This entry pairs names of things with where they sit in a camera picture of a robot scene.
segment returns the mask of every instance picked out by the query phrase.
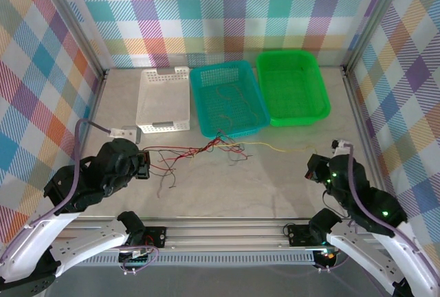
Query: plaid wallpaper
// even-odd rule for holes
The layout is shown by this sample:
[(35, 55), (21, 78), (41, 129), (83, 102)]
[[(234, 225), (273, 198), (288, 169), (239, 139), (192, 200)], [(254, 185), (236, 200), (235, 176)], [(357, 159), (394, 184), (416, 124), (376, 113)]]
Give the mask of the plaid wallpaper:
[(51, 0), (0, 0), (0, 246), (70, 163), (98, 79)]
[(119, 68), (253, 63), (292, 48), (340, 65), (376, 1), (68, 0), (103, 66)]
[(386, 187), (440, 267), (440, 0), (393, 0), (355, 75)]

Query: green plastic tray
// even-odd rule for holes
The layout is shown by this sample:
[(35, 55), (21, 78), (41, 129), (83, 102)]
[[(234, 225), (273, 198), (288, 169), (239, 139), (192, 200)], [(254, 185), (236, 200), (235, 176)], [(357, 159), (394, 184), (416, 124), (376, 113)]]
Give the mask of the green plastic tray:
[(310, 125), (329, 115), (324, 81), (309, 52), (264, 52), (258, 56), (256, 67), (271, 125)]

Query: yellow wire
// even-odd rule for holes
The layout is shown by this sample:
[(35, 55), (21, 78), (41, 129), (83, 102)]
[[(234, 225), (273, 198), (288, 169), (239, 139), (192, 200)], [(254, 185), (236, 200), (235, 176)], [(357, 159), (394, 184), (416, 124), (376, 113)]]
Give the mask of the yellow wire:
[(308, 145), (305, 148), (280, 149), (280, 148), (275, 148), (271, 144), (267, 144), (265, 142), (260, 142), (260, 141), (258, 141), (258, 142), (236, 142), (234, 144), (216, 144), (216, 145), (214, 145), (214, 147), (231, 147), (231, 146), (237, 146), (239, 144), (262, 144), (264, 146), (268, 146), (269, 148), (273, 149), (274, 151), (280, 151), (281, 153), (291, 153), (294, 151), (306, 151), (307, 149), (313, 149), (315, 151), (315, 153), (318, 153), (316, 151), (315, 146), (311, 146), (311, 145)]

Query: white plastic basket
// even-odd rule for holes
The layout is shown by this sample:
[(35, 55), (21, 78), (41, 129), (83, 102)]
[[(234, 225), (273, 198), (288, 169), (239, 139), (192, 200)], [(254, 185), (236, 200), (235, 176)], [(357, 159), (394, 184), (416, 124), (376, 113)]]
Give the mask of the white plastic basket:
[(190, 70), (176, 67), (174, 73), (142, 70), (136, 125), (144, 133), (190, 129)]

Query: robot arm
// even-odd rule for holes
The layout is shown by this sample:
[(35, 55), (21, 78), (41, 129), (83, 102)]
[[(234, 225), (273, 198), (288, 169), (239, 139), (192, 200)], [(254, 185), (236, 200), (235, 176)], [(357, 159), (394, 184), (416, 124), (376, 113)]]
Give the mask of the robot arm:
[(55, 242), (59, 233), (88, 206), (109, 197), (128, 182), (149, 178), (149, 153), (126, 139), (102, 146), (96, 157), (80, 161), (80, 176), (73, 197), (52, 216), (40, 220), (69, 194), (74, 166), (60, 168), (44, 188), (44, 199), (30, 222), (0, 252), (0, 294), (34, 296), (75, 264), (109, 248), (139, 245), (144, 226), (134, 212), (124, 212), (107, 227), (71, 241)]
[[(319, 243), (330, 243), (346, 252), (354, 261), (371, 273), (393, 296), (440, 296), (438, 272), (424, 250), (417, 251), (395, 230), (380, 225), (360, 209), (349, 186), (348, 142), (333, 142), (334, 156), (312, 155), (306, 178), (323, 183), (327, 193), (335, 197), (350, 217), (385, 247), (392, 258), (384, 256), (358, 239), (353, 230), (343, 224), (334, 212), (323, 209), (309, 222), (311, 234)], [(398, 201), (387, 192), (370, 187), (364, 167), (353, 159), (355, 192), (362, 205), (376, 218), (402, 231), (418, 243), (407, 217)]]

